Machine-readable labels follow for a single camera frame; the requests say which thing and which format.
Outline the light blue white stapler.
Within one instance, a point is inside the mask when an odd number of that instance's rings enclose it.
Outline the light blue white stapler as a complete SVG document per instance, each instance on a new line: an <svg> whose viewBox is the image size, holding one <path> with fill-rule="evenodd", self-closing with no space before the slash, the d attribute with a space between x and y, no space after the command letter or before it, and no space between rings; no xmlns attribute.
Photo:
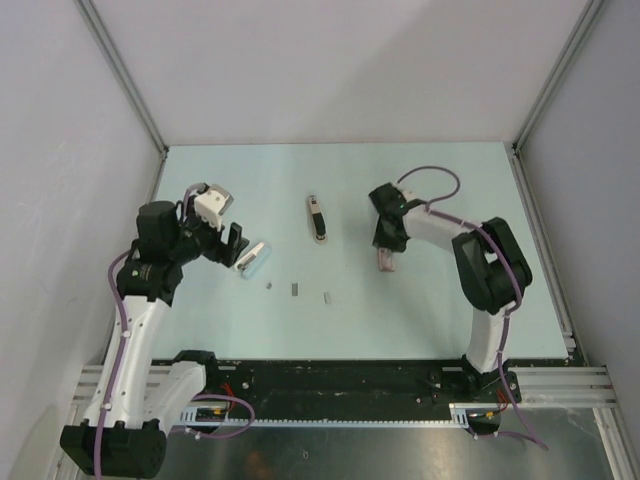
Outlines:
<svg viewBox="0 0 640 480"><path fill-rule="evenodd" d="M259 242L238 259L234 265L234 270L243 279L251 279L264 265L270 254L271 247L265 242Z"/></svg>

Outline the beige black stapler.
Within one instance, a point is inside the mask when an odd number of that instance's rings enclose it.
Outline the beige black stapler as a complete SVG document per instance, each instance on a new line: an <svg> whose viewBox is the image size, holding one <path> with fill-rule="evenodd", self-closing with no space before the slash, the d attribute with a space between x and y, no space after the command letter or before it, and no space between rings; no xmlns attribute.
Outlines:
<svg viewBox="0 0 640 480"><path fill-rule="evenodd" d="M306 208L313 240L319 245L326 244L328 241L326 222L316 195L309 195L307 197Z"/></svg>

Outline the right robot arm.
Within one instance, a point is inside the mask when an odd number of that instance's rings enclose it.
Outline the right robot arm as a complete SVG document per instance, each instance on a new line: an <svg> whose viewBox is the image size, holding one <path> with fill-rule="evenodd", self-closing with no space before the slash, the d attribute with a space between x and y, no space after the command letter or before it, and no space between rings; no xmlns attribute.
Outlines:
<svg viewBox="0 0 640 480"><path fill-rule="evenodd" d="M394 183L369 193L377 223L373 246L400 254L420 240L453 255L462 292L472 306L471 336L457 371L441 371L427 384L433 395L484 401L498 388L509 390L505 347L510 317L533 281L531 268L506 222L481 224L430 206Z"/></svg>

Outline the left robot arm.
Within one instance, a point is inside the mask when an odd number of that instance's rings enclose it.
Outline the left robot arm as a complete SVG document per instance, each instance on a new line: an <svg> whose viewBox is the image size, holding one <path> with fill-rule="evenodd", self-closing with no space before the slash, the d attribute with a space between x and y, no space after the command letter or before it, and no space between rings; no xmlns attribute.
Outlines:
<svg viewBox="0 0 640 480"><path fill-rule="evenodd" d="M231 202L212 192L140 207L136 238L108 269L116 318L101 377L83 419L65 426L60 437L83 473L154 478L180 413L195 397L207 400L221 391L216 356L203 350L179 352L152 394L146 386L153 346L184 267L204 257L230 268L248 245L240 225L223 224Z"/></svg>

